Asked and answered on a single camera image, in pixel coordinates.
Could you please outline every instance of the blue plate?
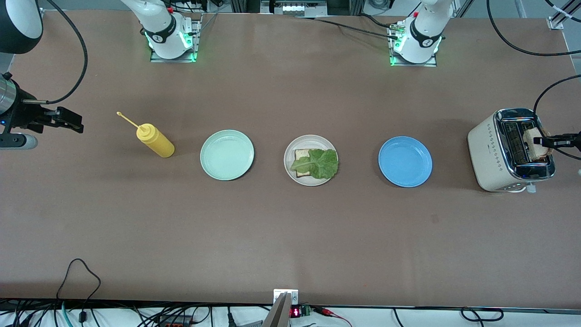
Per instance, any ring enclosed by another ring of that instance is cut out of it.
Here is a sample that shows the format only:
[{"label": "blue plate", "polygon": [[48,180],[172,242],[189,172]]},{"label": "blue plate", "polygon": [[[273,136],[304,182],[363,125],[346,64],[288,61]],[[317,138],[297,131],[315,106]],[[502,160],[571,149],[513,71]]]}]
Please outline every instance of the blue plate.
[{"label": "blue plate", "polygon": [[397,136],[379,150],[379,168],[385,178],[397,186],[416,187],[432,173],[432,156],[418,140]]}]

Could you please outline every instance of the mustard bottle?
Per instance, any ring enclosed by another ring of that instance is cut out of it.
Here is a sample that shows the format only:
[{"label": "mustard bottle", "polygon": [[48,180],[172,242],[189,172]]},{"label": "mustard bottle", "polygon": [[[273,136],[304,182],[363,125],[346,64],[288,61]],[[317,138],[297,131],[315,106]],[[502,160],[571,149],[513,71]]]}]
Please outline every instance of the mustard bottle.
[{"label": "mustard bottle", "polygon": [[123,116],[121,112],[117,111],[117,114],[135,126],[137,128],[137,138],[160,157],[168,158],[174,154],[174,145],[159,131],[159,129],[155,128],[154,125],[142,124],[138,126],[127,117]]}]

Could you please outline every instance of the white toaster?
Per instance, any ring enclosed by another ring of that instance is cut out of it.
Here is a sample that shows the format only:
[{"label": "white toaster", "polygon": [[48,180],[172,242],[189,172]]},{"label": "white toaster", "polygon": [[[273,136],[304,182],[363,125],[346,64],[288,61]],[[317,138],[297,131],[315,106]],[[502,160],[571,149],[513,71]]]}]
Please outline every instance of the white toaster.
[{"label": "white toaster", "polygon": [[555,174],[553,156],[529,160],[527,129],[541,128],[530,109],[502,109],[468,133],[468,148],[478,184],[490,192],[536,191],[535,183]]}]

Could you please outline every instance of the white bracket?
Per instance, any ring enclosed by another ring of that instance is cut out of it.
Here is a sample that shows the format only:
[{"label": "white bracket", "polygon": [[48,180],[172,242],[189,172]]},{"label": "white bracket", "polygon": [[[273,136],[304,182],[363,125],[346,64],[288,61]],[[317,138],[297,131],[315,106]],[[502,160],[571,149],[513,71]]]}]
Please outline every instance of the white bracket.
[{"label": "white bracket", "polygon": [[274,289],[272,303],[275,303],[278,299],[278,296],[281,295],[282,293],[290,293],[293,305],[299,303],[299,290],[289,290],[289,289]]}]

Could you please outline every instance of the mint green plate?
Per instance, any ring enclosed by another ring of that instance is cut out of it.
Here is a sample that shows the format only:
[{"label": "mint green plate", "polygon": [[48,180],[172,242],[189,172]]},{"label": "mint green plate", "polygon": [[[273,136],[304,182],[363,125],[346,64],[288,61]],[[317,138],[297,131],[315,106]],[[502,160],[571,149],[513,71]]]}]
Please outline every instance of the mint green plate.
[{"label": "mint green plate", "polygon": [[232,180],[244,175],[253,160],[252,141],[237,130],[214,133],[204,142],[200,152],[202,168],[217,180]]}]

